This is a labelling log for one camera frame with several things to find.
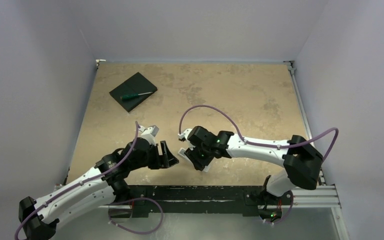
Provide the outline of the white remote control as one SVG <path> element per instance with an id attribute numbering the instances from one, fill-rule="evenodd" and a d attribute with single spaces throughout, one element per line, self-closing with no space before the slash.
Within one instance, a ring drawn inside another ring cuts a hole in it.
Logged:
<path id="1" fill-rule="evenodd" d="M 193 162 L 186 156 L 186 149 L 185 148 L 180 148 L 179 151 L 177 152 L 177 154 L 182 157 L 183 159 L 185 159 L 186 161 L 188 161 L 189 163 L 193 164 Z M 205 166 L 203 170 L 201 170 L 201 172 L 205 172 L 205 173 L 208 173 L 209 170 L 210 170 L 210 166 Z"/>

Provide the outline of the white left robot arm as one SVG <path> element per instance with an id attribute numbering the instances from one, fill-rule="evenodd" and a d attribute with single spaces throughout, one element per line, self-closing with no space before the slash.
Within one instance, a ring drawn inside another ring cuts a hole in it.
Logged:
<path id="1" fill-rule="evenodd" d="M 19 202 L 20 225 L 14 238 L 24 232 L 28 240 L 49 240 L 63 221 L 75 219 L 102 205 L 143 201 L 131 193 L 125 179 L 130 172 L 148 168 L 168 169 L 179 163 L 165 141 L 136 137 L 125 147 L 105 155 L 82 176 L 62 188 L 39 198 L 25 197 Z"/>

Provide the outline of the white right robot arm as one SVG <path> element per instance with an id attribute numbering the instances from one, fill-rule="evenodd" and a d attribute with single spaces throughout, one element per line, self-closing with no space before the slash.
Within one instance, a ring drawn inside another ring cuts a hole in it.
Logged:
<path id="1" fill-rule="evenodd" d="M 293 135 L 289 140 L 264 140 L 241 138 L 231 131 L 213 134 L 202 126 L 195 126 L 178 134 L 178 138 L 188 144 L 179 154 L 198 171 L 208 172 L 212 160 L 220 158 L 247 158 L 282 167 L 279 173 L 268 177 L 260 191 L 262 200 L 268 204 L 294 188 L 317 188 L 323 156 L 300 135 Z"/>

